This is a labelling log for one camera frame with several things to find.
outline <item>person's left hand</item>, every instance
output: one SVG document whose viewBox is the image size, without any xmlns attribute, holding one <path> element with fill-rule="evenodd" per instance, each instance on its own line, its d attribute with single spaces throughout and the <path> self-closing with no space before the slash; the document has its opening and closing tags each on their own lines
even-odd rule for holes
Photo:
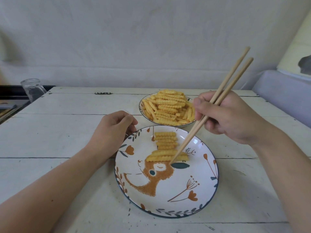
<svg viewBox="0 0 311 233">
<path fill-rule="evenodd" d="M 125 111 L 105 115 L 95 129 L 85 149 L 105 162 L 120 148 L 124 137 L 136 131 L 138 121 Z"/>
</svg>

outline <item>pile of french fries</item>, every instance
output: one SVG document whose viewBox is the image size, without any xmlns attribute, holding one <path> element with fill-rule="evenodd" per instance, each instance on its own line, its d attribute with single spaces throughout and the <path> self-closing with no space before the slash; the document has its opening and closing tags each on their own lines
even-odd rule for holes
<svg viewBox="0 0 311 233">
<path fill-rule="evenodd" d="M 175 132 L 155 132 L 155 141 L 158 147 L 151 155 L 146 158 L 147 162 L 171 161 L 177 150 L 178 139 Z M 188 161 L 188 155 L 182 152 L 176 159 L 177 161 Z"/>
<path fill-rule="evenodd" d="M 182 92 L 166 89 L 142 102 L 144 114 L 156 123 L 179 126 L 194 121 L 194 107 Z"/>
</svg>

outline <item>plate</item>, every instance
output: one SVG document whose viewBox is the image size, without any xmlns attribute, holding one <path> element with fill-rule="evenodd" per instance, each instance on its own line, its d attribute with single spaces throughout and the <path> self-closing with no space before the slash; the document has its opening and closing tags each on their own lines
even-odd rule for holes
<svg viewBox="0 0 311 233">
<path fill-rule="evenodd" d="M 151 122 L 153 122 L 153 123 L 155 123 L 155 124 L 163 125 L 163 124 L 156 123 L 156 122 L 150 120 L 150 119 L 145 115 L 145 113 L 144 113 L 144 111 L 143 111 L 143 109 L 142 109 L 142 107 L 143 107 L 143 102 L 142 102 L 142 100 L 145 100 L 146 98 L 148 98 L 148 97 L 150 97 L 150 96 L 152 96 L 152 95 L 157 95 L 157 93 L 150 94 L 150 95 L 145 96 L 144 98 L 141 99 L 141 101 L 139 102 L 139 111 L 140 111 L 140 113 L 141 113 L 146 119 L 148 119 L 149 121 L 151 121 Z M 189 97 L 187 97 L 187 96 L 185 96 L 185 98 L 187 98 L 187 100 L 188 100 L 189 102 L 192 102 L 192 99 L 191 99 L 191 98 L 189 98 Z M 193 122 L 195 122 L 195 121 L 192 121 L 192 122 L 190 122 L 190 123 L 186 123 L 186 124 L 183 124 L 183 125 L 178 125 L 178 126 L 170 126 L 170 125 L 166 125 L 166 126 L 169 126 L 169 127 L 184 127 L 184 126 L 188 126 L 189 124 L 191 124 L 191 123 L 193 123 Z"/>
<path fill-rule="evenodd" d="M 203 209 L 218 187 L 217 162 L 209 148 L 194 137 L 184 152 L 189 161 L 146 162 L 157 149 L 155 132 L 176 132 L 181 144 L 188 132 L 165 125 L 139 129 L 122 144 L 115 159 L 115 176 L 124 195 L 138 208 L 164 218 L 181 218 Z"/>
</svg>

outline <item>wooden chopstick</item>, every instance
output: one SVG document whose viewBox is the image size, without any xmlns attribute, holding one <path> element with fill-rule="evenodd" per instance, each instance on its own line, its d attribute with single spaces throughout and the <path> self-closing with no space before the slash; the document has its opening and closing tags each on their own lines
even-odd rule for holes
<svg viewBox="0 0 311 233">
<path fill-rule="evenodd" d="M 224 78 L 224 80 L 222 81 L 222 83 L 220 84 L 219 88 L 217 89 L 217 91 L 215 92 L 215 94 L 213 95 L 212 99 L 210 100 L 210 103 L 214 104 L 214 102 L 217 100 L 217 98 L 219 97 L 219 95 L 221 94 L 222 90 L 224 89 L 224 87 L 227 85 L 227 83 L 229 82 L 230 78 L 232 77 L 232 75 L 235 73 L 236 69 L 240 66 L 241 62 L 244 60 L 245 56 L 247 55 L 248 51 L 251 48 L 249 46 L 247 46 L 244 49 L 243 54 L 241 55 L 241 57 L 236 61 L 235 65 L 231 68 L 230 72 L 227 74 L 227 76 Z M 196 121 L 195 124 L 193 125 L 192 129 L 190 130 L 189 134 L 195 129 L 195 127 L 202 121 L 202 119 L 204 118 L 204 116 L 201 117 L 200 120 Z"/>
<path fill-rule="evenodd" d="M 232 80 L 232 82 L 227 86 L 227 88 L 223 91 L 223 93 L 219 96 L 219 98 L 214 103 L 215 105 L 220 105 L 223 99 L 228 95 L 230 90 L 234 87 L 236 82 L 240 79 L 240 77 L 243 75 L 243 73 L 247 70 L 249 65 L 252 63 L 254 58 L 248 58 L 246 63 L 243 65 L 241 70 L 238 72 L 238 74 L 235 76 L 235 78 Z M 192 138 L 196 135 L 196 133 L 201 129 L 201 127 L 206 123 L 208 120 L 208 116 L 204 116 L 203 119 L 200 120 L 197 126 L 194 127 L 194 129 L 191 129 L 183 143 L 181 144 L 180 148 L 178 149 L 177 153 L 174 155 L 173 159 L 169 162 L 169 165 L 171 165 L 176 157 L 185 149 L 185 147 L 189 144 L 189 142 L 192 140 Z"/>
</svg>

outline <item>fingernail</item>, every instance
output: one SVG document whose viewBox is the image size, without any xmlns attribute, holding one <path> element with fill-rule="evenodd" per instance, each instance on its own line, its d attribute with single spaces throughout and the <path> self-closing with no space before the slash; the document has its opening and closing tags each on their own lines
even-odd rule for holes
<svg viewBox="0 0 311 233">
<path fill-rule="evenodd" d="M 199 97 L 194 98 L 194 100 L 193 100 L 193 105 L 194 105 L 194 106 L 198 106 L 198 105 L 200 105 L 201 103 L 202 103 L 202 101 L 201 101 L 201 99 L 200 99 Z"/>
</svg>

